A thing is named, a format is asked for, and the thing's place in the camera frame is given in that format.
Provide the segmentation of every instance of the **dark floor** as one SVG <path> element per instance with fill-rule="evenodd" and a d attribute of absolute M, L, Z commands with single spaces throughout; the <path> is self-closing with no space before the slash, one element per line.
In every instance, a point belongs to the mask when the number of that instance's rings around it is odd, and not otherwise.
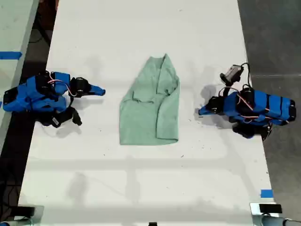
<path fill-rule="evenodd" d="M 254 88 L 292 98 L 301 109 L 301 0 L 238 2 Z M 38 38 L 39 32 L 33 30 L 31 40 Z M 48 51 L 44 40 L 29 44 L 25 68 L 45 67 Z M 264 142 L 275 199 L 286 217 L 301 220 L 299 146 L 300 119 L 275 127 Z"/>

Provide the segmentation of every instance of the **green t-shirt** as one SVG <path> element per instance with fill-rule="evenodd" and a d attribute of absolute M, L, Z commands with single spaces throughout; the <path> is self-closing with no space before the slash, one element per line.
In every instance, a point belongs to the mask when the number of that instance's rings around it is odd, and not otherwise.
<path fill-rule="evenodd" d="M 121 145 L 178 141 L 180 81 L 167 54 L 150 57 L 120 104 Z"/>

